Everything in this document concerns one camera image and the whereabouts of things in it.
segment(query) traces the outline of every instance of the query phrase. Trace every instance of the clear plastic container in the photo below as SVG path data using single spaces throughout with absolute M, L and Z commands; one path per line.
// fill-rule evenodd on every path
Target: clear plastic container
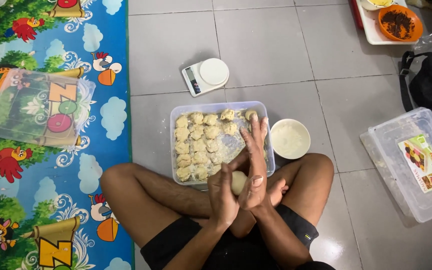
M 89 116 L 93 82 L 12 69 L 0 87 L 0 138 L 66 148 Z
M 421 152 L 425 162 L 419 157 L 417 160 L 411 159 L 414 150 L 411 150 L 412 154 L 406 154 L 403 152 L 404 146 L 402 149 L 399 145 L 420 135 L 424 138 L 421 142 L 429 148 L 421 150 L 414 145 L 411 148 L 414 147 L 416 153 Z M 421 174 L 424 179 L 425 174 L 429 176 L 428 173 L 432 172 L 432 154 L 425 152 L 425 149 L 430 149 L 432 153 L 432 112 L 423 107 L 417 108 L 370 127 L 360 138 L 402 212 L 406 216 L 414 216 L 419 223 L 431 220 L 432 188 L 424 192 L 423 187 L 427 186 L 422 179 L 418 182 L 415 174 Z M 415 162 L 421 170 L 412 165 Z
M 203 114 L 220 114 L 224 109 L 233 109 L 234 111 L 241 111 L 242 115 L 244 116 L 244 113 L 246 110 L 255 110 L 259 117 L 268 116 L 268 113 L 266 111 L 266 107 L 263 103 L 259 101 L 245 101 L 245 102 L 228 102 L 228 103 L 213 103 L 213 104 L 201 104 L 201 105 L 187 105 L 187 106 L 179 106 L 172 110 L 171 117 L 170 117 L 170 126 L 171 126 L 171 164 L 173 166 L 173 179 L 178 184 L 183 186 L 188 185 L 199 185 L 199 184 L 207 184 L 207 181 L 180 181 L 179 178 L 176 176 L 176 170 L 177 170 L 177 164 L 176 164 L 176 137 L 174 135 L 174 130 L 176 128 L 176 120 L 182 115 L 182 114 L 188 114 L 188 113 L 194 113 L 194 112 L 201 112 Z M 237 116 L 235 116 L 234 120 L 235 123 L 237 123 L 238 128 L 243 126 L 243 119 L 238 119 Z M 268 135 L 266 136 L 266 144 L 264 146 L 264 150 L 266 150 L 267 153 L 267 160 L 266 160 L 266 168 L 267 168 L 267 175 L 268 177 L 270 175 L 273 175 L 276 169 L 275 165 L 275 157 L 273 153 L 273 145 L 271 143 L 271 132 L 269 130 L 268 126 Z

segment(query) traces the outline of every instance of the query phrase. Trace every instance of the orange bowl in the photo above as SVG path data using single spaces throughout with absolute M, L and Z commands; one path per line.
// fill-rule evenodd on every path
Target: orange bowl
M 410 19 L 409 26 L 405 28 L 402 24 L 397 24 L 395 22 L 382 22 L 384 16 L 391 12 L 396 14 L 402 13 L 403 15 L 406 15 L 406 17 Z M 390 40 L 406 42 L 417 41 L 423 35 L 423 23 L 421 23 L 421 20 L 418 18 L 418 16 L 412 12 L 411 9 L 400 5 L 392 5 L 387 8 L 380 9 L 378 24 L 381 33 L 383 33 L 383 35 L 385 35 Z

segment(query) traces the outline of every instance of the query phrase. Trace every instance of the white bowl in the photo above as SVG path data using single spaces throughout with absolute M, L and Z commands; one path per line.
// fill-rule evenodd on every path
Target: white bowl
M 295 160 L 304 156 L 311 145 L 308 129 L 294 119 L 282 119 L 271 128 L 273 150 L 278 156 Z
M 371 2 L 370 0 L 358 0 L 361 1 L 361 6 L 369 11 L 375 11 L 378 9 L 382 9 L 382 8 L 386 8 L 391 6 L 392 4 L 394 4 L 394 0 L 388 0 L 388 5 L 387 6 L 381 6 L 381 5 L 376 5 L 375 3 Z

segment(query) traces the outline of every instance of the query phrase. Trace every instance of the play mat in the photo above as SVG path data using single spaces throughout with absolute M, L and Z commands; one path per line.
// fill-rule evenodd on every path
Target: play mat
M 134 243 L 99 186 L 103 171 L 131 161 L 126 29 L 125 0 L 8 0 L 0 7 L 0 86 L 12 68 L 96 83 L 92 98 L 71 87 L 52 87 L 45 98 L 10 97 L 39 124 L 52 113 L 48 102 L 82 100 L 91 110 L 77 119 L 84 125 L 74 146 L 0 138 L 0 270 L 134 268 Z M 10 79 L 31 87 L 24 76 Z

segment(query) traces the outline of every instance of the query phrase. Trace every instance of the digital kitchen scale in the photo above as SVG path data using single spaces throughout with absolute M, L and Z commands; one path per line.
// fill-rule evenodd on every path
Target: digital kitchen scale
M 230 78 L 228 66 L 218 58 L 210 58 L 181 71 L 193 97 L 221 88 Z

